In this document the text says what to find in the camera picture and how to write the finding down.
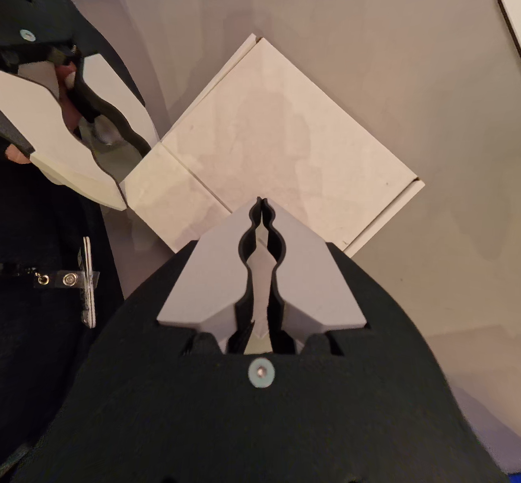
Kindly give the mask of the white cardboard box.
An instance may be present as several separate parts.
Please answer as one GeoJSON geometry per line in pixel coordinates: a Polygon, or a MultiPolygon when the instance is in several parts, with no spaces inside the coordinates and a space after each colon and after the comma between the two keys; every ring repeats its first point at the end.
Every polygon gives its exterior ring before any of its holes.
{"type": "Polygon", "coordinates": [[[249,37],[122,182],[134,213],[181,255],[174,280],[154,302],[153,326],[198,333],[161,325],[157,316],[199,238],[250,200],[261,199],[247,263],[252,332],[263,338],[276,264],[263,199],[320,235],[341,270],[336,257],[353,256],[424,186],[266,39],[249,37]]]}

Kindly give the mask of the person's left hand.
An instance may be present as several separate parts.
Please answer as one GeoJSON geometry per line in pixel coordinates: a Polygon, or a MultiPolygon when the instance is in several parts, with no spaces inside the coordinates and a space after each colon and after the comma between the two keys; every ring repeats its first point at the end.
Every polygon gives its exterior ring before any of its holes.
{"type": "Polygon", "coordinates": [[[74,62],[67,65],[55,65],[49,62],[28,63],[21,66],[18,75],[27,77],[49,87],[62,109],[63,122],[69,132],[78,131],[81,113],[68,97],[69,86],[74,85],[77,67],[74,62]]]}

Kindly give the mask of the clear badge holder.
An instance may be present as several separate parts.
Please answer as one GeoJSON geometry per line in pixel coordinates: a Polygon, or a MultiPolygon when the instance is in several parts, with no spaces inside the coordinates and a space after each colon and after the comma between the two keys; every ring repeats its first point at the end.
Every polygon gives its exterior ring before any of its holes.
{"type": "Polygon", "coordinates": [[[95,289],[100,273],[93,269],[89,237],[83,237],[77,256],[77,269],[38,270],[31,273],[34,286],[45,289],[78,290],[82,302],[81,321],[88,329],[96,327],[95,289]]]}

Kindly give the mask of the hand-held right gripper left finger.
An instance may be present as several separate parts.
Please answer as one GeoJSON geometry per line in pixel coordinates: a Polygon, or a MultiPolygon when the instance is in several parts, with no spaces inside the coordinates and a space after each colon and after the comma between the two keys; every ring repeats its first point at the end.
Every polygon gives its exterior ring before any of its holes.
{"type": "Polygon", "coordinates": [[[157,321],[209,333],[224,353],[245,352],[253,330],[253,279],[261,199],[250,200],[205,232],[174,283],[157,321]]]}

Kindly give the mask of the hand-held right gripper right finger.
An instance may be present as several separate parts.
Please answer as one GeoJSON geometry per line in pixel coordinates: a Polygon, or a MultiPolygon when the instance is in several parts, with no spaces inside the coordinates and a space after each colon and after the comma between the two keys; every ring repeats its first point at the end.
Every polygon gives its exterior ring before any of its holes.
{"type": "Polygon", "coordinates": [[[263,199],[263,224],[276,261],[267,307],[272,351],[295,354],[312,335],[366,327],[327,242],[270,199],[263,199]]]}

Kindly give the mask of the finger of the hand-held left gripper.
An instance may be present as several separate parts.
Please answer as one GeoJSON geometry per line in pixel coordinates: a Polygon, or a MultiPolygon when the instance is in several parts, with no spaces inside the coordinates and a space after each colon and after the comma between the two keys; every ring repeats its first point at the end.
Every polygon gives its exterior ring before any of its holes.
{"type": "Polygon", "coordinates": [[[99,116],[107,118],[141,158],[159,141],[145,105],[101,54],[79,59],[72,101],[90,123],[99,116]]]}
{"type": "Polygon", "coordinates": [[[47,87],[1,71],[1,113],[27,140],[30,161],[76,193],[118,211],[126,209],[115,180],[66,127],[62,108],[47,87]]]}

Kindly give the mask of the person's dark clothing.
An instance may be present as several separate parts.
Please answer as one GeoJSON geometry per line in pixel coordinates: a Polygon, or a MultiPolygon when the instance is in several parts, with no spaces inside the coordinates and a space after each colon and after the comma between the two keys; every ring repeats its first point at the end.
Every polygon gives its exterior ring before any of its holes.
{"type": "Polygon", "coordinates": [[[61,407],[90,345],[123,303],[101,207],[50,182],[32,164],[1,159],[1,471],[31,449],[61,407]],[[79,288],[53,274],[79,270],[89,237],[96,326],[79,288]]]}

